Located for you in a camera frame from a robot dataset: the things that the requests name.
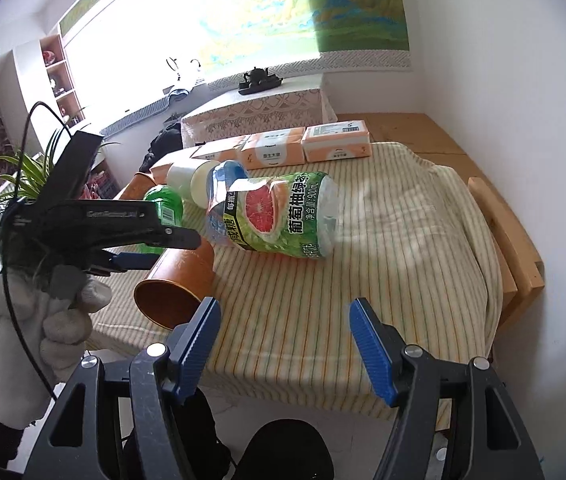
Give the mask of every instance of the landscape painting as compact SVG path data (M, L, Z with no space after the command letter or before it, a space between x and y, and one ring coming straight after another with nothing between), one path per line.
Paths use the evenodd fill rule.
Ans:
M184 0L204 66L317 57L341 50L409 50L403 0Z

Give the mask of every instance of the orange tissue package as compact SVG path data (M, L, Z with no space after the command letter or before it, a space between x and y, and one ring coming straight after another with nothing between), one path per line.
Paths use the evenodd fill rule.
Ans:
M302 143L308 162L356 158L372 154L365 121L310 126L303 135Z
M238 160L239 152L247 137L241 135L229 139L211 140L200 146L189 158L204 158L205 160L218 160L218 162Z
M303 131L304 128L287 128L252 134L241 149L239 161L246 170L304 164Z

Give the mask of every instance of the screw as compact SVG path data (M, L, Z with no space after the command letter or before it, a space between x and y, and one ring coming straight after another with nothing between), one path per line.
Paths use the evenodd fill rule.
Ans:
M423 355L423 348L418 345L407 345L404 352L405 355L416 359Z
M475 357L474 366L479 370L487 370L490 367L490 362L485 357Z
M163 343L152 343L149 347L147 347L147 354L150 357L159 357L159 355L163 355L166 348Z
M81 366L83 368L92 368L95 364L97 364L98 359L95 355L88 355L81 359Z

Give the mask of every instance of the wooden floor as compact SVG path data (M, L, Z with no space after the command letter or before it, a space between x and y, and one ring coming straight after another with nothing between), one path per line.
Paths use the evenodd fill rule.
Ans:
M340 121L364 120L372 142L400 142L422 158L454 168L464 182L487 178L461 147L425 114L339 114Z

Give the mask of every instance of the orange cup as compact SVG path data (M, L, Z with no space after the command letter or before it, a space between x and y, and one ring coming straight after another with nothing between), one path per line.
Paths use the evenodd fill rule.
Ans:
M138 309L169 330L187 323L203 298L212 296L213 265L214 248L205 238L194 251L166 249L134 289Z
M143 200L147 191L156 186L156 182L146 173L135 173L130 183L119 195L119 200Z

